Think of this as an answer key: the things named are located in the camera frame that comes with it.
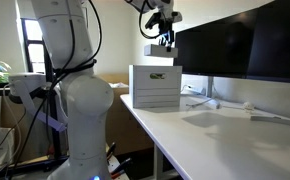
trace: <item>black monitor screen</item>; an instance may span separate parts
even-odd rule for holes
[[[257,9],[176,33],[183,73],[244,78],[250,58]]]
[[[290,82],[290,0],[259,8],[247,78]]]

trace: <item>white wall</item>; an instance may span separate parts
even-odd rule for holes
[[[96,74],[127,73],[128,65],[133,63],[134,35],[132,9],[123,0],[93,0],[100,16],[103,29],[103,43],[96,56]],[[98,27],[92,8],[88,9],[89,33],[94,52],[98,46]]]
[[[31,0],[17,0],[21,18],[36,19]]]
[[[8,63],[12,67],[11,72],[24,72],[17,16],[15,0],[0,0],[0,61]]]
[[[177,30],[187,29],[212,20],[259,7],[270,0],[181,0],[176,9],[183,14]],[[183,76],[183,84],[205,85],[206,78]],[[252,102],[257,108],[290,117],[290,84],[265,81],[215,78],[220,96],[233,102]]]

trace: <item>white desk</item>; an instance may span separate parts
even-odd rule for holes
[[[121,99],[184,179],[290,179],[290,126],[250,121],[241,109],[189,109],[204,101],[191,96],[180,107],[143,109]]]

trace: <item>cardboard box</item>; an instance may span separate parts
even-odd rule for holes
[[[181,66],[129,66],[133,107],[179,106]]]
[[[128,74],[101,74],[99,77],[108,83],[128,83]],[[115,155],[145,150],[154,146],[145,130],[129,112],[120,99],[120,95],[128,94],[129,88],[113,88],[114,102],[107,113],[106,142],[116,142]]]

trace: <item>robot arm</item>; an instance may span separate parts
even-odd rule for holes
[[[147,13],[155,8],[158,9],[157,13],[154,13],[149,21],[145,24],[146,29],[152,29],[154,25],[158,24],[159,45],[171,47],[174,38],[174,31],[172,28],[173,23],[182,21],[182,15],[179,12],[173,11],[174,1],[173,0],[125,0],[127,3],[132,5],[141,14]]]

